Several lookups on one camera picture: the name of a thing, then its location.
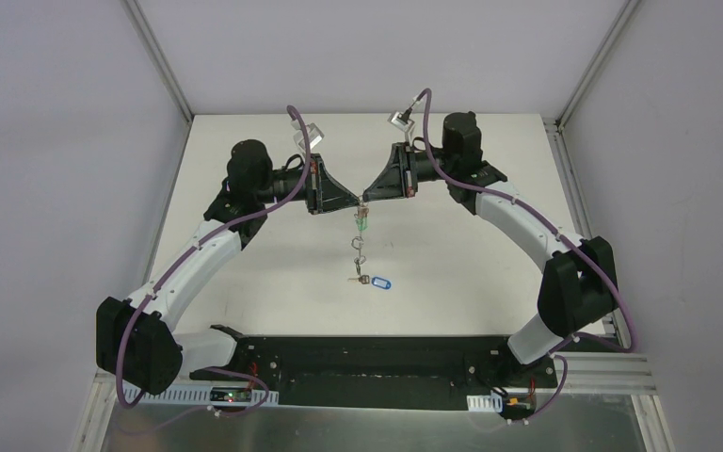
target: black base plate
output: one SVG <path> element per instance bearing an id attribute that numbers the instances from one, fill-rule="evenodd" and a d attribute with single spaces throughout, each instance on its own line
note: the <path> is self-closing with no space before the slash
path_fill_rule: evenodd
<path id="1" fill-rule="evenodd" d="M 466 411 L 466 396 L 492 386 L 556 386 L 545 358 L 512 381 L 495 381 L 493 350 L 508 336 L 282 337 L 240 336 L 225 368 L 258 377 L 281 405 Z M 204 371 L 192 379 L 224 379 Z"/>

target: white wall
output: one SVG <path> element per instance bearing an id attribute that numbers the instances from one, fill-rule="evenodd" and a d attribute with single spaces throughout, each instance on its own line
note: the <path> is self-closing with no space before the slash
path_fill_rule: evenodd
<path id="1" fill-rule="evenodd" d="M 678 450 L 723 450 L 723 1 L 644 3 L 567 144 Z"/>
<path id="2" fill-rule="evenodd" d="M 185 127 L 120 2 L 0 2 L 0 450 L 67 450 Z"/>
<path id="3" fill-rule="evenodd" d="M 557 116 L 624 0 L 141 0 L 196 113 Z"/>

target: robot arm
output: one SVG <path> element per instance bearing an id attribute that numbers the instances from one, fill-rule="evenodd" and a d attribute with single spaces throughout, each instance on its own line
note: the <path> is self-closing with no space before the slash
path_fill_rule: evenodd
<path id="1" fill-rule="evenodd" d="M 314 146 L 322 134 L 313 124 L 308 128 Z M 296 134 L 296 143 L 301 149 L 302 141 L 302 134 Z M 203 222 L 163 267 L 164 273 L 155 275 L 126 300 L 107 298 L 99 307 L 96 317 L 99 367 L 116 372 L 123 332 L 146 299 L 125 348 L 122 372 L 125 380 L 158 395 L 179 375 L 204 367 L 223 366 L 231 360 L 236 340 L 226 332 L 208 329 L 181 334 L 174 331 L 190 302 L 222 266 L 248 245 L 265 223 L 266 215 L 230 229 L 220 228 L 234 219 L 259 213 L 265 203 L 276 202 L 292 192 L 303 172 L 303 160 L 300 155 L 290 159 L 290 162 L 298 159 L 299 167 L 273 170 L 261 141 L 245 140 L 232 148 L 226 168 L 228 176 L 220 191 L 203 214 Z M 305 201 L 312 214 L 359 204 L 355 195 L 330 176 L 319 154 L 312 154 L 309 173 L 311 177 L 294 200 Z"/>
<path id="2" fill-rule="evenodd" d="M 403 130 L 409 120 L 390 122 Z M 475 114 L 452 113 L 444 119 L 442 147 L 432 146 L 442 170 L 462 183 L 485 187 L 518 198 L 517 188 L 498 169 L 482 160 L 481 131 Z M 366 202 L 411 198 L 418 184 L 441 179 L 426 153 L 408 142 L 395 143 L 390 160 L 375 182 L 364 190 Z M 503 231 L 542 272 L 538 312 L 511 335 L 493 358 L 494 379 L 503 381 L 520 374 L 538 362 L 564 338 L 601 319 L 617 308 L 616 301 L 602 280 L 559 241 L 548 227 L 517 202 L 448 184 L 450 196 L 471 214 L 478 215 Z M 601 237 L 585 240 L 564 232 L 571 244 L 591 258 L 616 284 L 611 246 Z"/>

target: key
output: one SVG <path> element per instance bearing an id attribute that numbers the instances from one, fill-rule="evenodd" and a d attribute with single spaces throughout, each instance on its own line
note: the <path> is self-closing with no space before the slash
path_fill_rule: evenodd
<path id="1" fill-rule="evenodd" d="M 362 284 L 369 284 L 370 283 L 370 275 L 361 275 L 358 278 L 348 278 L 348 281 L 358 281 Z"/>

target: white table surface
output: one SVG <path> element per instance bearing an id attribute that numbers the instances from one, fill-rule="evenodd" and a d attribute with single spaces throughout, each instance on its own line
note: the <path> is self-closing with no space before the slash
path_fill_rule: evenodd
<path id="1" fill-rule="evenodd" d="M 386 114 L 305 115 L 326 134 L 315 149 L 329 173 L 361 195 L 402 134 Z M 431 117 L 439 143 L 443 114 Z M 421 116 L 414 118 L 421 121 Z M 573 230 L 539 115 L 478 115 L 484 158 L 522 196 Z M 176 180 L 153 274 L 202 220 L 226 176 L 231 147 L 260 139 L 280 167 L 296 152 L 286 115 L 195 118 Z M 213 324 L 252 334 L 511 334 L 536 312 L 541 274 L 503 233 L 473 217 L 442 182 L 419 185 L 409 200 L 373 202 L 364 232 L 363 271 L 392 281 L 391 290 L 348 282 L 355 209 L 312 216 L 304 202 L 271 214 L 249 246 L 203 288 L 177 332 Z M 603 332 L 600 322 L 587 331 Z"/>

